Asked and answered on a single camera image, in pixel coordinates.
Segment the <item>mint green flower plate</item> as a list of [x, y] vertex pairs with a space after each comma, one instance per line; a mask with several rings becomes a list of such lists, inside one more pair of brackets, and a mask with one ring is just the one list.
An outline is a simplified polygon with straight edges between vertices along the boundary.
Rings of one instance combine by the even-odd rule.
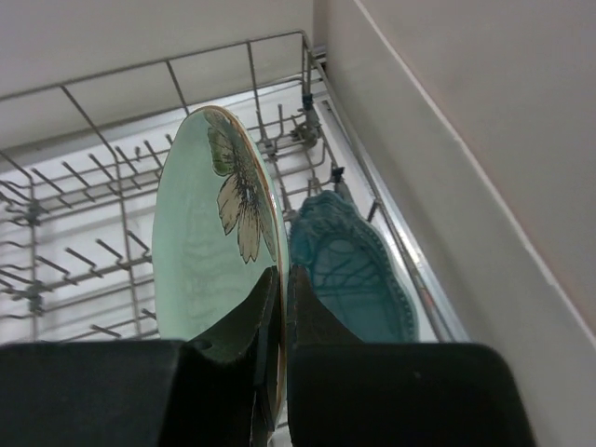
[[260, 400], [274, 427], [286, 398], [288, 239], [264, 159], [222, 106], [198, 108], [175, 135], [156, 193], [152, 264], [162, 339], [206, 335], [211, 357], [230, 362], [266, 331]]

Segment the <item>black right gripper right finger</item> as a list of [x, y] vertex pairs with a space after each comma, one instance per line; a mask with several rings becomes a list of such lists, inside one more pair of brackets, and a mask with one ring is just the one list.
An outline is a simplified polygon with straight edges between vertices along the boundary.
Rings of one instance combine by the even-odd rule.
[[288, 416], [296, 446], [533, 446], [513, 374], [486, 345], [367, 344], [288, 287]]

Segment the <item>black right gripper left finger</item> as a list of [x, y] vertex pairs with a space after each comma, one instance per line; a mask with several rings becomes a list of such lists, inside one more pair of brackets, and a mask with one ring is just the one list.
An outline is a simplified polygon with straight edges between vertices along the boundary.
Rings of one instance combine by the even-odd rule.
[[189, 341], [4, 345], [5, 446], [265, 446], [274, 428], [279, 274]]

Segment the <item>teal scalloped plate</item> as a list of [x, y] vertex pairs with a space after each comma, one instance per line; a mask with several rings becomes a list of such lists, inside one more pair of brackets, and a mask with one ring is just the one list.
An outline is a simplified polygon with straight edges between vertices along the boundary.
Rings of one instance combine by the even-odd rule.
[[329, 190], [305, 199], [291, 221], [289, 246], [317, 298], [360, 340], [420, 340], [413, 300], [386, 244], [353, 203]]

